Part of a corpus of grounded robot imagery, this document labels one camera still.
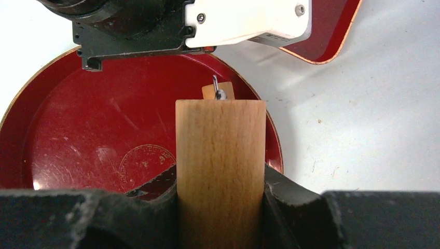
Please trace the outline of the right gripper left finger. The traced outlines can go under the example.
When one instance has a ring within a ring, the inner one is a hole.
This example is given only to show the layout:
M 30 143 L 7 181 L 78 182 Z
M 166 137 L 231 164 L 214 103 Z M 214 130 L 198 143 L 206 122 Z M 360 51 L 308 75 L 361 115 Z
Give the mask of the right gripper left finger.
M 1 248 L 177 248 L 176 168 L 125 194 L 1 190 Z

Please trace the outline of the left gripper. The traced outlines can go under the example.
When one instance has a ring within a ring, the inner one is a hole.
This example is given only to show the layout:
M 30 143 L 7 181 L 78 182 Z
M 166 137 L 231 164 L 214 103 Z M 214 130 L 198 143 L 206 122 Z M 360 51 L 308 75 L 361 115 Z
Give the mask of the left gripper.
M 185 24 L 190 1 L 72 0 L 41 1 L 48 10 L 72 22 L 73 42 L 82 68 L 99 72 L 111 59 L 212 53 L 213 46 L 190 48 L 196 34 Z

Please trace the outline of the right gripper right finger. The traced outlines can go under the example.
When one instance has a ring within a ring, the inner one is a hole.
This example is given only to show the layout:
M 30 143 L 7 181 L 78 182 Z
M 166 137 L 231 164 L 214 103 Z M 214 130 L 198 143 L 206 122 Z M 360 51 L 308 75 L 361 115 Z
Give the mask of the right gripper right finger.
M 264 248 L 439 248 L 439 193 L 321 194 L 265 167 Z

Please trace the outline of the round red plate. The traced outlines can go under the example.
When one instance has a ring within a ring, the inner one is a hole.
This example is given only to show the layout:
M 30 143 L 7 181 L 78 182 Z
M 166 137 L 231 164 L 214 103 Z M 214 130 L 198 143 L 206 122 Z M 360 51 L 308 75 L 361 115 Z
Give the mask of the round red plate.
M 1 120 L 1 205 L 19 195 L 102 189 L 153 199 L 175 180 L 175 101 L 201 99 L 213 75 L 233 97 L 259 95 L 212 54 L 110 60 L 83 70 L 79 50 L 34 74 Z

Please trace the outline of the wooden dough roller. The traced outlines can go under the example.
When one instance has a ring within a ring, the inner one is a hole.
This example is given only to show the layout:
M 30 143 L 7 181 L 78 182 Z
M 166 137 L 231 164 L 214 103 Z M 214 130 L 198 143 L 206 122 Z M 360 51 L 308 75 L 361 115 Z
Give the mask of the wooden dough roller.
M 261 248 L 266 104 L 214 98 L 175 103 L 179 248 Z

